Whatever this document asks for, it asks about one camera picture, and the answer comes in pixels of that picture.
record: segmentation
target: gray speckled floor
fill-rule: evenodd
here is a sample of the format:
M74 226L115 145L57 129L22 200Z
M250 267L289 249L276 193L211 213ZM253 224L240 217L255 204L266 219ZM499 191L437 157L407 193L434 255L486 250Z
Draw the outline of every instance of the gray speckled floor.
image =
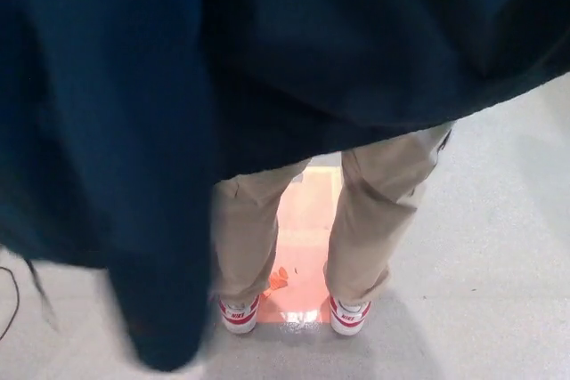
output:
M144 373L112 333L98 278L42 269L55 333L24 266L2 254L22 305L0 343L0 380L570 378L569 89L563 77L458 124L360 336L316 325L261 325L244 338L218 329L183 373ZM0 326L13 304L0 275Z

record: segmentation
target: orange floor mat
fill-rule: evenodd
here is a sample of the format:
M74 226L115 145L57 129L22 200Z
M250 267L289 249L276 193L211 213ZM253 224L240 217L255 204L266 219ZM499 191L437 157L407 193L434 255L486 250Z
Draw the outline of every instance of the orange floor mat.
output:
M322 267L337 209L338 167L308 167L283 194L277 257L259 322L329 322Z

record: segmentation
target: pant leg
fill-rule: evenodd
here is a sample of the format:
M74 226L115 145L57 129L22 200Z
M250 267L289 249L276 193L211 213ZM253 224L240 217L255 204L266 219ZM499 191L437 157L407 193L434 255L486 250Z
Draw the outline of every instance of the pant leg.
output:
M418 209L452 123L342 153L344 186L329 243L327 287L343 303L380 294L387 262Z
M277 208L309 160L239 175L215 188L216 292L227 303L249 303L268 287L277 244Z

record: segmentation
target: shoe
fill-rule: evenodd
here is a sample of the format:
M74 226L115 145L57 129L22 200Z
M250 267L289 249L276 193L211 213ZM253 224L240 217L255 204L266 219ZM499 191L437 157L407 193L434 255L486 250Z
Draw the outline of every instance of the shoe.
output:
M219 301L224 326L233 334L247 334L257 323L259 295L252 304L226 304Z
M354 336L362 329L362 325L370 309L371 302L349 306L331 297L330 326L337 334L342 336Z

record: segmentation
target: black cable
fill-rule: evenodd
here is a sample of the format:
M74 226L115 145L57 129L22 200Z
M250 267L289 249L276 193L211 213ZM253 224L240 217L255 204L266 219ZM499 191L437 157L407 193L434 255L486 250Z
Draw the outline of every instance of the black cable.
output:
M14 289L16 290L16 308L14 309L12 317L8 321L8 325L6 326L2 335L0 336L0 341L2 341L2 339L6 336L6 334L8 334L8 330L11 328L14 320L16 319L16 315L18 314L18 311L20 310L20 288L18 287L18 282L16 281L16 277L14 276L14 273L10 269L8 269L7 267L0 266L0 271L5 271L10 275L10 277L12 278L12 282L14 284Z

